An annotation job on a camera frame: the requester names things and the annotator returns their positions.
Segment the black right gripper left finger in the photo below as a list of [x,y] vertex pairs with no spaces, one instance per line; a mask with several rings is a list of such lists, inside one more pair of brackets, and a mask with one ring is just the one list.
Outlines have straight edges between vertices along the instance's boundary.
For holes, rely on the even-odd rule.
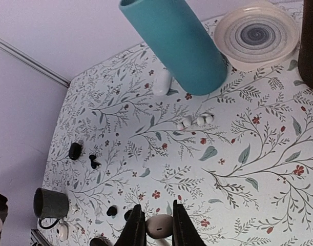
[[136,204],[114,246],[146,245],[145,213],[141,205]]

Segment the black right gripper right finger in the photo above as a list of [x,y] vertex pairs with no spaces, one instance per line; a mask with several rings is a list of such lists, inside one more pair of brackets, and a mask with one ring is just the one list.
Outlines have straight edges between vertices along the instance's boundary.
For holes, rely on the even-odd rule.
[[173,235],[172,245],[175,246],[206,246],[199,236],[184,206],[173,202]]

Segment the black oval earbud case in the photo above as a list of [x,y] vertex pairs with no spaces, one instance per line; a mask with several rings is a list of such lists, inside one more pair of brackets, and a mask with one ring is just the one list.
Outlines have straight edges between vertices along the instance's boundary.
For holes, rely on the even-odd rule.
[[112,243],[106,238],[95,237],[90,240],[90,246],[112,246]]

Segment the white earbud case front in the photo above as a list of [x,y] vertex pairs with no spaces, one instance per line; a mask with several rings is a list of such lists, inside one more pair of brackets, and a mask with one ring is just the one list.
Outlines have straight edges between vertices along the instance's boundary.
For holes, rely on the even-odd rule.
[[69,237],[69,226],[65,222],[59,222],[56,228],[59,241],[64,242]]

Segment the white earbud case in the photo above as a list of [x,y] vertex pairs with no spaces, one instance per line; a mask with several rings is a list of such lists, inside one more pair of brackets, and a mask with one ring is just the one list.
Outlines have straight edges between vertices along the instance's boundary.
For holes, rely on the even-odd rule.
[[164,96],[168,93],[172,83],[172,75],[169,70],[163,69],[156,77],[152,86],[152,92],[155,96]]
[[65,222],[59,222],[56,228],[59,241],[64,242],[69,237],[69,226]]

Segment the small black earbud case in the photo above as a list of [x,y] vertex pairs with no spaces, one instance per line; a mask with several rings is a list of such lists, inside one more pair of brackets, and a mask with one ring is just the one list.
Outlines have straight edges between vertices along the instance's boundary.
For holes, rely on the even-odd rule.
[[69,152],[68,152],[68,157],[71,160],[77,160],[79,159],[82,151],[82,145],[74,142],[70,145]]

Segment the black earbud middle left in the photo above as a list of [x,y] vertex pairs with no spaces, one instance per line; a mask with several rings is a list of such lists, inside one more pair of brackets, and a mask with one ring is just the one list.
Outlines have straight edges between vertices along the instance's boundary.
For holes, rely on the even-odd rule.
[[108,217],[115,217],[118,213],[118,208],[116,205],[112,205],[108,208],[107,212],[106,212],[106,215]]

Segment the black earbud pair back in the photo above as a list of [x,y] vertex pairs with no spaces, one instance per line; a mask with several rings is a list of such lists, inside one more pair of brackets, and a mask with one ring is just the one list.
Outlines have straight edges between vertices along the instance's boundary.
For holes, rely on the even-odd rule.
[[92,169],[97,169],[101,166],[99,162],[96,161],[96,156],[94,154],[89,155],[90,165]]

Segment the dark grey mug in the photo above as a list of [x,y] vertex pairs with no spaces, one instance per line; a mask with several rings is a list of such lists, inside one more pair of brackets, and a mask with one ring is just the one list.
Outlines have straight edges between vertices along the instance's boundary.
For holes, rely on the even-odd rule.
[[[69,199],[65,193],[37,188],[33,199],[33,210],[38,218],[38,225],[44,230],[49,230],[67,216],[69,212]],[[56,219],[51,225],[43,226],[44,219]]]

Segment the extra white earbud on table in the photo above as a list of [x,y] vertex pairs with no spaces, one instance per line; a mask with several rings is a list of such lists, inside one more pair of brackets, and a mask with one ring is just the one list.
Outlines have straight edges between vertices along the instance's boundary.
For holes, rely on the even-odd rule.
[[210,125],[214,121],[213,114],[204,113],[197,117],[197,125]]

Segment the teal tall cup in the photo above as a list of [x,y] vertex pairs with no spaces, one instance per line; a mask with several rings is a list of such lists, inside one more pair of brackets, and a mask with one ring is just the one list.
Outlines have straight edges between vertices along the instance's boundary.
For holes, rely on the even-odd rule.
[[186,1],[120,1],[119,9],[185,92],[207,95],[225,82],[223,58]]

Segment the spiral pattern ceramic bowl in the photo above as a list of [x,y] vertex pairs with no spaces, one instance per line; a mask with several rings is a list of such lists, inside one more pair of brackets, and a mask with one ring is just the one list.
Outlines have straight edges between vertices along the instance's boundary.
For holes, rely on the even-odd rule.
[[278,65],[299,44],[299,28],[282,9],[258,1],[225,15],[216,25],[213,41],[239,71]]

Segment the dark brown tall cup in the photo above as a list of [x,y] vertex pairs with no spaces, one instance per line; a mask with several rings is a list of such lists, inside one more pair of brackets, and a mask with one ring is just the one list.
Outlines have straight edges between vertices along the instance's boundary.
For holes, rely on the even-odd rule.
[[303,2],[298,71],[305,84],[313,89],[313,0]]

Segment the front aluminium rail base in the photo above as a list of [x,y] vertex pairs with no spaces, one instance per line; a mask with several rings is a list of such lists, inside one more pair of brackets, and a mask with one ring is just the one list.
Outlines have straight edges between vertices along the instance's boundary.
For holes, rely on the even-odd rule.
[[30,246],[52,246],[38,229],[30,231]]

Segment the left aluminium frame post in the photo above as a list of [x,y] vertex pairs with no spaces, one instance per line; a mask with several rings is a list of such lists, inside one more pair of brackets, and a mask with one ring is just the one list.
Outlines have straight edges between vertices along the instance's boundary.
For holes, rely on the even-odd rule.
[[15,59],[19,60],[20,62],[34,69],[35,71],[41,73],[47,78],[53,80],[59,85],[69,88],[71,82],[68,79],[51,70],[47,66],[39,63],[26,53],[22,52],[21,50],[17,49],[16,47],[14,47],[13,45],[11,45],[10,43],[6,42],[1,38],[0,38],[0,50],[6,52],[10,56],[14,57]]

